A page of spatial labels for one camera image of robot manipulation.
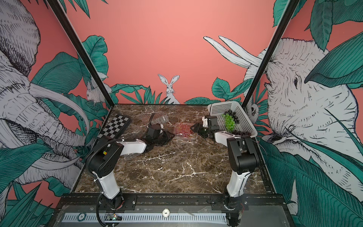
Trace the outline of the green grape bunch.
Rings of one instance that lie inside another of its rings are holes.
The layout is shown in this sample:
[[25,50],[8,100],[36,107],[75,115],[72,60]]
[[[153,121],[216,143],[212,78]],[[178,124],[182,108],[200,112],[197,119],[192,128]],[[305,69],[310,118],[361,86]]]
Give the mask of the green grape bunch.
[[228,131],[228,132],[232,132],[232,131],[234,131],[235,130],[235,123],[233,122],[233,121],[226,121],[225,119],[224,119],[224,122],[225,122],[225,127],[226,127],[226,130]]

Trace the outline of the red grape bunch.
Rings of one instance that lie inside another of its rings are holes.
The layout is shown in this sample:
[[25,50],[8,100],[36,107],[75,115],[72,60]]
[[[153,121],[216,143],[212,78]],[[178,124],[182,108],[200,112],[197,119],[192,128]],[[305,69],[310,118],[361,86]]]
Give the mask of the red grape bunch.
[[192,125],[188,123],[177,123],[175,125],[174,134],[177,136],[190,136],[193,134],[191,126]]

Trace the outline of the clear plastic clamshell container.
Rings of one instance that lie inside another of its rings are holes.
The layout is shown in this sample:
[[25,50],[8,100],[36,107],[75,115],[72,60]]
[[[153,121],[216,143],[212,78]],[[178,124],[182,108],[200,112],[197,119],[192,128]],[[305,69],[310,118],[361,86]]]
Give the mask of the clear plastic clamshell container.
[[176,123],[173,134],[175,139],[186,142],[196,142],[197,134],[191,130],[193,123]]

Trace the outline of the white plastic perforated basket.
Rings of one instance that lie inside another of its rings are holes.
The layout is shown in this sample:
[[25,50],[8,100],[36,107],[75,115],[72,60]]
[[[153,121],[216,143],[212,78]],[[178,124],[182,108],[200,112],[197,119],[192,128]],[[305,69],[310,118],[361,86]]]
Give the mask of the white plastic perforated basket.
[[220,130],[230,133],[247,133],[254,138],[258,135],[257,130],[250,121],[248,115],[236,101],[226,101],[208,105],[209,115],[217,117]]

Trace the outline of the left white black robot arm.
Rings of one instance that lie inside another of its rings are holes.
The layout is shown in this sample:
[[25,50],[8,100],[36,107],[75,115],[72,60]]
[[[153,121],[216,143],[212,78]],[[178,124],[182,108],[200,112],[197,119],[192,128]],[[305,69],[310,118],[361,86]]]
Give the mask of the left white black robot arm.
[[101,200],[104,200],[112,210],[118,210],[124,205],[123,193],[114,176],[114,169],[120,156],[147,153],[155,146],[161,147],[167,144],[174,137],[175,135],[168,131],[163,131],[155,138],[145,135],[132,140],[102,136],[86,160],[86,170],[98,185]]

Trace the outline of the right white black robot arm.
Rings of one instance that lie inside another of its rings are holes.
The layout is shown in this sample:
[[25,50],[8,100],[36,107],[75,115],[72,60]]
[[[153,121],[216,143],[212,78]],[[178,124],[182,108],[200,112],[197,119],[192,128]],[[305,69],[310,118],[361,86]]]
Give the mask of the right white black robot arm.
[[242,206],[242,195],[247,180],[260,165],[255,141],[249,135],[211,131],[200,123],[191,126],[190,130],[203,138],[212,136],[216,143],[227,147],[232,174],[222,203],[230,211]]

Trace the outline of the dark purple grape bunch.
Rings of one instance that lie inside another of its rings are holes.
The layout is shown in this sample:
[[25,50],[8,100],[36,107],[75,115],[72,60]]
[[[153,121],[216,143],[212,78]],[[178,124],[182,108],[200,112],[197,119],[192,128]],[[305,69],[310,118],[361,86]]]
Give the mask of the dark purple grape bunch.
[[228,110],[226,112],[224,112],[223,114],[223,118],[226,120],[226,121],[233,121],[235,124],[239,124],[240,123],[240,120],[236,114],[236,112],[233,112],[232,110]]
[[234,131],[232,131],[232,134],[234,134],[234,135],[237,135],[237,136],[241,136],[241,137],[243,137],[243,136],[251,136],[251,133],[250,132],[248,132],[248,131],[237,131],[237,130],[234,130]]

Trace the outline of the black white checkerboard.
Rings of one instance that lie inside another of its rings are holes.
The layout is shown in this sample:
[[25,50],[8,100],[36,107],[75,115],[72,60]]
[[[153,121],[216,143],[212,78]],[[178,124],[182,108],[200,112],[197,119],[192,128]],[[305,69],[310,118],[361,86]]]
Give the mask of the black white checkerboard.
[[128,116],[116,115],[106,126],[100,131],[97,138],[110,137],[118,139],[128,128],[132,120]]

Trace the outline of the black front mounting rail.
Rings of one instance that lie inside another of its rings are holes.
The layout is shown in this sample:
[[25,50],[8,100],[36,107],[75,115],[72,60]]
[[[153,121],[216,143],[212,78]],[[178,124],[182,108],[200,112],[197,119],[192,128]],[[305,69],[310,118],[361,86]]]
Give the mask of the black front mounting rail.
[[228,194],[134,194],[124,193],[122,199],[116,200],[113,207],[107,199],[98,201],[98,193],[71,193],[60,200],[56,210],[65,206],[100,206],[106,211],[134,211],[136,206],[202,206],[207,205],[214,211],[232,212],[253,206],[280,206],[288,211],[284,198],[280,194],[243,194],[240,197],[230,197]]

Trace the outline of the right black frame post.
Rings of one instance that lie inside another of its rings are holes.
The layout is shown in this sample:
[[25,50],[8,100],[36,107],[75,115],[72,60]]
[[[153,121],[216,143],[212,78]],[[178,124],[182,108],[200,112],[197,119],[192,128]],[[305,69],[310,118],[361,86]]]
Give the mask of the right black frame post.
[[256,89],[262,75],[264,74],[264,71],[266,70],[268,63],[269,63],[273,53],[275,52],[275,50],[278,46],[278,43],[279,43],[282,35],[284,34],[284,31],[285,31],[292,15],[294,14],[294,12],[297,8],[298,3],[299,3],[299,0],[288,1],[287,6],[284,10],[284,13],[281,17],[281,20],[278,24],[278,27],[277,27],[277,29],[273,35],[273,38],[266,50],[264,58],[262,59],[262,63],[260,64],[260,66],[257,70],[257,73],[251,83],[250,89],[242,103],[243,109],[245,109],[247,107],[247,105],[253,95],[254,90]]

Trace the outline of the black frame post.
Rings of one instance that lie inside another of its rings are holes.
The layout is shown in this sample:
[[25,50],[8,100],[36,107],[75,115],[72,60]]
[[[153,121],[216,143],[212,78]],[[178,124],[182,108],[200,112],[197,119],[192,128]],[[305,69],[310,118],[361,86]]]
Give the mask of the black frame post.
[[242,103],[243,109],[245,109],[247,107],[247,105],[253,95],[254,90],[256,89],[262,75],[264,74],[264,71],[266,70],[268,63],[269,63],[273,53],[275,52],[275,50],[278,46],[278,43],[279,43],[282,35],[284,34],[284,31],[285,31],[292,15],[294,14],[294,12],[297,8],[298,3],[299,3],[299,0],[288,1],[287,6],[284,10],[284,13],[281,17],[281,20],[278,24],[278,27],[277,27],[277,29],[273,35],[273,38],[266,50],[264,58],[262,59],[262,63],[260,64],[260,66],[257,70],[257,73],[251,83],[250,89]]
[[84,48],[79,36],[75,32],[72,24],[70,23],[62,5],[59,3],[59,1],[56,0],[49,0],[47,1],[47,3],[49,4],[50,8],[52,9],[59,23],[61,24],[62,28],[66,32],[68,38],[75,47],[77,53],[79,54],[81,60],[85,64],[87,70],[91,74],[92,78],[95,80],[98,88],[105,97],[106,103],[110,106],[110,108],[113,108],[114,102],[112,101],[109,92],[106,90],[102,80],[100,79],[98,72],[91,61],[90,56],[88,55],[86,49]]

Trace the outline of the left black frame post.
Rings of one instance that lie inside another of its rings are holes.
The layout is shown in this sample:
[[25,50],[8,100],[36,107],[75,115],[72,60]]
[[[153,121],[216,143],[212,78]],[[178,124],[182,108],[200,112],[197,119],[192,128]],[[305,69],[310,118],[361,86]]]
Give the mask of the left black frame post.
[[50,8],[52,9],[59,23],[61,24],[62,28],[66,32],[68,38],[75,47],[77,53],[79,54],[81,60],[85,64],[87,70],[91,74],[92,78],[95,80],[98,88],[105,97],[106,103],[110,106],[110,108],[113,108],[114,102],[112,101],[109,92],[106,90],[102,80],[100,79],[98,72],[91,61],[90,56],[88,55],[86,49],[84,48],[79,36],[75,32],[72,24],[70,23],[62,5],[59,3],[59,1],[56,0],[49,0],[47,1],[47,3],[49,4]]

